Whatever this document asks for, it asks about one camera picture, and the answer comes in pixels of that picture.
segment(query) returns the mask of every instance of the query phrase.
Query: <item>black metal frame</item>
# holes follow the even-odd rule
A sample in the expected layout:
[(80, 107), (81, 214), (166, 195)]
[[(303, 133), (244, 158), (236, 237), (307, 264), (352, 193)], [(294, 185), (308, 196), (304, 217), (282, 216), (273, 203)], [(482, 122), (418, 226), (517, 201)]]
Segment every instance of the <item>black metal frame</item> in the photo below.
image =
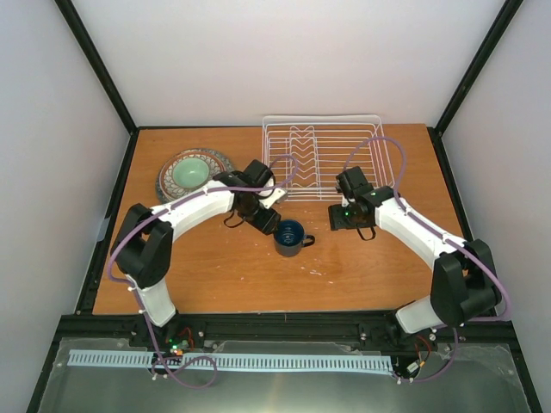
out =
[[(475, 54), (473, 61), (467, 68), (463, 79), (457, 86), (448, 106), (445, 108), (442, 117), (435, 127), (427, 128), (461, 226), (463, 237), (469, 241), (473, 239), (473, 235), (449, 166), (442, 136), (522, 2), (523, 0), (505, 1), (478, 52)], [(128, 113), (124, 101), (117, 91), (111, 76), (108, 74), (107, 68), (102, 62), (71, 0), (56, 0), (56, 4), (67, 20), (67, 24), (74, 33), (79, 45), (83, 48), (90, 65), (130, 133), (130, 140), (105, 215), (106, 219), (108, 219), (105, 236), (103, 240), (98, 241), (94, 249), (84, 286), (77, 302), (76, 313), (70, 316), (63, 316), (59, 322), (59, 327), (47, 355), (34, 395), (28, 406), (29, 413), (39, 409), (40, 400), (61, 339), (69, 337), (126, 337), (130, 340), (131, 344), (151, 346), (145, 333), (143, 318), (140, 315), (91, 315), (99, 282), (102, 277), (103, 266), (107, 259), (108, 247), (113, 235), (128, 171), (130, 170), (134, 149), (139, 137), (139, 131), (141, 129), (150, 129), (151, 127), (135, 126), (132, 116)], [(339, 342), (346, 343), (354, 348), (381, 351), (383, 354), (391, 355), (392, 357), (415, 355), (411, 344), (395, 348), (382, 338), (384, 335), (379, 334), (379, 332), (384, 330), (384, 311), (291, 313), (286, 315), (186, 315), (185, 322), (188, 325), (194, 326), (194, 331), (203, 331), (204, 338), (209, 340)], [(509, 345), (517, 365), (517, 371), (523, 383), (524, 392), (529, 401), (529, 407), (532, 411), (542, 411), (511, 323), (466, 324), (465, 327), (459, 329), (459, 334), (466, 337), (468, 342), (471, 343), (503, 343)], [(452, 341), (453, 336), (450, 331), (442, 330), (438, 333), (438, 342)]]

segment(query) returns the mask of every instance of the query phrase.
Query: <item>green bowl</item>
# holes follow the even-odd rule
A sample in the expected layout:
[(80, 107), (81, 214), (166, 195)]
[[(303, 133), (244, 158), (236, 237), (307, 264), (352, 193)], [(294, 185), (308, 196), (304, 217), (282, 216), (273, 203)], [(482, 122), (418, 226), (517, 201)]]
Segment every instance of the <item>green bowl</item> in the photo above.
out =
[(172, 170), (172, 179), (182, 188), (197, 188), (208, 180), (208, 164), (197, 157), (182, 159)]

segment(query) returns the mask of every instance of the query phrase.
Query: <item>white wall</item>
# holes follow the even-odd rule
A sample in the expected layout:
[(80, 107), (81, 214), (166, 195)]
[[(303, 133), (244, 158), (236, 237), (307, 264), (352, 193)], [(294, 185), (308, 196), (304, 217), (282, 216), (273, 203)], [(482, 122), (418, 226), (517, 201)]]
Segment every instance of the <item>white wall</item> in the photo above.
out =
[(53, 1), (0, 0), (0, 400), (24, 411), (74, 312), (127, 133)]
[(492, 246), (544, 411), (551, 411), (551, 21), (524, 2), (444, 135), (476, 237)]
[(503, 0), (76, 0), (135, 121), (435, 125)]

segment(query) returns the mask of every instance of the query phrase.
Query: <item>cable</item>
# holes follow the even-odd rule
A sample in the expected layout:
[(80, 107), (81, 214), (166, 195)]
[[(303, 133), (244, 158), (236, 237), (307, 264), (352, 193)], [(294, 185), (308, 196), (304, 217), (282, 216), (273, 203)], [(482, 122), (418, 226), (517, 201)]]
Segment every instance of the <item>cable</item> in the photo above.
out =
[(429, 359), (430, 352), (432, 351), (432, 350), (430, 349), (430, 344), (424, 339), (423, 336), (417, 335), (416, 338), (419, 339), (420, 341), (422, 341), (423, 344), (425, 345), (425, 347), (427, 348), (427, 356), (424, 358), (424, 360), (422, 360), (422, 362), (425, 363), (425, 362)]
[[(276, 185), (276, 184), (277, 184), (276, 176), (272, 176), (272, 179), (274, 180), (274, 185)], [(258, 194), (258, 199), (259, 199), (259, 200), (266, 200), (266, 199), (268, 199), (270, 196), (272, 196), (272, 195), (274, 194), (274, 191), (275, 191), (275, 190), (276, 190), (275, 188), (272, 189), (272, 192), (270, 192), (270, 193), (267, 194), (267, 195), (260, 195), (260, 194)]]
[[(162, 217), (166, 213), (178, 208), (179, 206), (183, 205), (185, 202), (188, 202), (188, 201), (193, 200), (195, 198), (198, 198), (200, 196), (207, 195), (207, 194), (210, 194), (210, 193), (213, 193), (213, 192), (222, 192), (222, 191), (263, 192), (263, 191), (266, 191), (266, 190), (271, 190), (271, 189), (273, 190), (273, 189), (277, 189), (277, 188), (281, 188), (281, 187), (285, 186), (286, 184), (291, 182), (293, 180), (293, 178), (296, 176), (296, 174), (299, 170), (299, 164), (298, 164), (298, 161), (292, 155), (284, 154), (284, 155), (280, 155), (279, 157), (276, 157), (272, 161), (272, 163), (269, 165), (270, 168), (277, 161), (279, 161), (280, 159), (283, 159), (283, 158), (291, 159), (293, 161), (293, 164), (294, 164), (293, 172), (285, 180), (281, 181), (280, 183), (278, 183), (278, 184), (276, 184), (272, 187), (265, 187), (265, 188), (243, 188), (243, 187), (209, 188), (207, 191), (199, 191), (199, 192), (189, 194), (188, 196), (185, 196), (185, 197), (181, 198), (180, 200), (178, 200), (177, 202), (175, 202), (174, 204), (172, 204), (170, 206), (170, 208), (162, 209), (161, 211), (159, 211), (157, 213), (154, 213), (151, 217), (141, 221), (121, 240), (121, 243), (119, 243), (119, 245), (117, 245), (117, 247), (113, 250), (113, 253), (111, 254), (111, 257), (109, 258), (108, 265), (107, 265), (108, 278), (111, 281), (120, 282), (120, 283), (129, 285), (131, 291), (133, 291), (133, 295), (136, 298), (136, 301), (138, 302), (139, 307), (141, 308), (142, 311), (145, 311), (144, 303), (142, 302), (141, 297), (136, 292), (137, 285), (134, 285), (134, 283), (132, 283), (130, 280), (117, 278), (113, 275), (113, 266), (115, 265), (115, 260), (116, 260), (117, 256), (121, 253), (121, 250), (128, 244), (128, 242), (136, 234), (140, 233), (141, 230), (143, 230), (146, 226), (148, 226), (151, 222), (153, 222), (155, 219), (157, 219), (159, 217)], [(154, 371), (154, 367), (158, 363), (160, 363), (160, 364), (163, 365), (164, 370), (167, 372), (167, 374), (169, 376), (171, 376), (178, 384), (183, 385), (184, 387), (188, 387), (189, 389), (195, 389), (195, 390), (204, 389), (206, 387), (209, 387), (216, 380), (216, 376), (218, 375), (218, 368), (216, 367), (216, 362), (214, 361), (214, 359), (212, 357), (208, 357), (208, 356), (205, 356), (205, 355), (200, 355), (200, 356), (197, 356), (197, 357), (191, 359), (190, 361), (187, 361), (185, 364), (180, 366), (176, 371), (172, 372), (170, 370), (170, 368), (167, 366), (166, 361), (165, 361), (166, 359), (163, 357), (163, 354), (161, 353), (160, 347), (159, 347), (158, 342), (157, 342), (157, 338), (155, 337), (155, 332), (153, 331), (152, 321), (149, 318), (149, 315), (147, 314), (147, 312), (144, 312), (144, 319), (145, 319), (145, 324), (147, 325), (147, 330), (149, 331), (149, 335), (152, 339), (153, 348), (155, 349), (155, 353), (157, 354), (157, 358), (158, 358), (156, 363), (152, 367), (152, 373)], [(205, 385), (200, 385), (200, 386), (189, 385), (187, 383), (182, 382), (176, 376), (176, 374), (178, 372), (182, 371), (187, 366), (190, 366), (191, 364), (193, 364), (193, 363), (195, 363), (196, 361), (199, 361), (199, 360), (206, 360), (206, 361), (208, 361), (209, 363), (211, 363), (213, 365), (214, 374), (213, 374), (213, 377), (208, 381), (208, 383), (206, 383)]]
[(244, 223), (245, 219), (242, 218), (236, 225), (228, 225), (227, 223), (230, 219), (233, 218), (233, 215), (235, 215), (235, 210), (232, 210), (232, 213), (230, 214), (230, 216), (224, 219), (224, 225), (226, 226), (226, 228), (230, 228), (230, 229), (237, 228), (238, 226)]
[(185, 329), (180, 331), (178, 333), (178, 337), (184, 337), (185, 334), (186, 334), (186, 331), (188, 331), (188, 335), (189, 335), (189, 338), (188, 338), (189, 350), (188, 351), (193, 351), (193, 350), (195, 350), (195, 342), (193, 341), (193, 334), (191, 334), (191, 328), (190, 327), (186, 327)]
[(360, 229), (360, 226), (356, 225), (356, 231), (358, 232), (358, 234), (360, 234), (360, 238), (363, 241), (372, 241), (377, 236), (377, 233), (375, 232), (375, 228), (373, 226), (370, 226), (369, 229), (371, 230), (371, 238), (365, 238), (362, 234), (362, 230)]
[[(449, 360), (448, 362), (444, 365), (444, 367), (442, 367), (440, 370), (438, 370), (436, 373), (432, 374), (431, 376), (429, 377), (425, 377), (423, 379), (410, 379), (410, 383), (426, 383), (428, 381), (432, 381), (434, 379), (437, 379), (439, 378), (440, 376), (442, 376), (444, 373), (446, 373), (449, 368), (451, 367), (452, 363), (454, 362), (455, 360), (455, 357), (457, 356), (457, 352), (459, 351), (458, 347), (459, 347), (459, 337), (457, 336), (457, 330), (456, 329), (452, 329), (454, 331), (454, 348), (452, 350), (452, 353), (451, 353), (451, 356), (449, 357)], [(398, 376), (395, 372), (392, 372), (391, 375), (396, 379), (398, 380), (398, 384), (400, 384), (402, 382), (402, 378), (400, 376)]]
[(415, 354), (417, 355), (417, 358), (419, 359), (419, 367), (422, 367), (422, 364), (424, 363), (423, 358), (421, 357), (421, 350), (419, 350), (419, 346), (417, 345), (417, 342), (415, 342)]
[(430, 232), (433, 235), (436, 235), (440, 239), (442, 239), (447, 245), (455, 248), (456, 250), (460, 251), (464, 256), (466, 256), (469, 260), (474, 262), (483, 272), (487, 275), (487, 277), (495, 284), (495, 286), (498, 288), (499, 292), (501, 293), (503, 297), (503, 301), (505, 302), (505, 310), (503, 313), (501, 313), (499, 316), (496, 317), (474, 317), (470, 321), (479, 321), (479, 322), (487, 322), (487, 321), (502, 321), (502, 320), (509, 320), (511, 318), (511, 299), (509, 298), (509, 294), (507, 293), (507, 290), (505, 290), (504, 285), (498, 280), (498, 277), (486, 266), (484, 265), (476, 256), (471, 254), (469, 251), (465, 250), (461, 245), (458, 243), (453, 242), (450, 239), (447, 239), (444, 237), (444, 234), (442, 234), (440, 231), (433, 228), (431, 225), (424, 222), (419, 216), (417, 216), (415, 213), (408, 211), (406, 209), (406, 206), (402, 202), (402, 200), (399, 197), (398, 194), (398, 187), (402, 181), (402, 178), (404, 177), (404, 173), (406, 172), (406, 151), (402, 147), (402, 145), (395, 139), (384, 137), (384, 136), (375, 136), (373, 138), (365, 139), (363, 140), (359, 145), (354, 148), (354, 150), (350, 153), (348, 158), (346, 159), (346, 162), (344, 163), (343, 170), (346, 170), (348, 167), (348, 164), (350, 163), (351, 159), (354, 157), (354, 155), (360, 150), (360, 148), (366, 144), (369, 144), (371, 142), (379, 141), (379, 140), (385, 140), (387, 142), (391, 142), (394, 144), (398, 150), (400, 155), (402, 156), (402, 164), (399, 168), (398, 178), (396, 178), (396, 181), (393, 186), (393, 193), (394, 193), (394, 199), (398, 203), (399, 207), (404, 210), (404, 212), (412, 217), (412, 219), (417, 222), (419, 225), (421, 225), (425, 230)]

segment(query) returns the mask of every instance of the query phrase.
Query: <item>red wire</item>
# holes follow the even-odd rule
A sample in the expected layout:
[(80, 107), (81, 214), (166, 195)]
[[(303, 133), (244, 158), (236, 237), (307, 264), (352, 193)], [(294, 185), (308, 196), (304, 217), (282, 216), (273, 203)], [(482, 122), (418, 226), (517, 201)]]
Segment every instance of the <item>red wire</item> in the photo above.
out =
[(415, 353), (417, 353), (418, 359), (421, 360), (421, 353), (419, 352), (419, 346), (417, 345), (417, 343), (415, 343)]
[(191, 334), (191, 329), (189, 327), (186, 327), (185, 329), (183, 329), (182, 331), (180, 331), (178, 333), (178, 337), (182, 337), (186, 334), (186, 331), (188, 332), (188, 335), (189, 335), (189, 339), (188, 339), (188, 342), (189, 342), (189, 351), (193, 351), (195, 350), (195, 343), (193, 341), (193, 335)]
[(418, 338), (419, 340), (421, 340), (421, 341), (424, 343), (425, 347), (426, 347), (427, 350), (429, 351), (429, 353), (427, 354), (427, 356), (424, 358), (424, 360), (427, 361), (427, 359), (428, 359), (429, 356), (430, 356), (430, 351), (431, 351), (431, 350), (430, 350), (430, 344), (429, 344), (429, 342), (427, 342), (427, 341), (424, 339), (423, 336), (417, 336), (417, 338)]

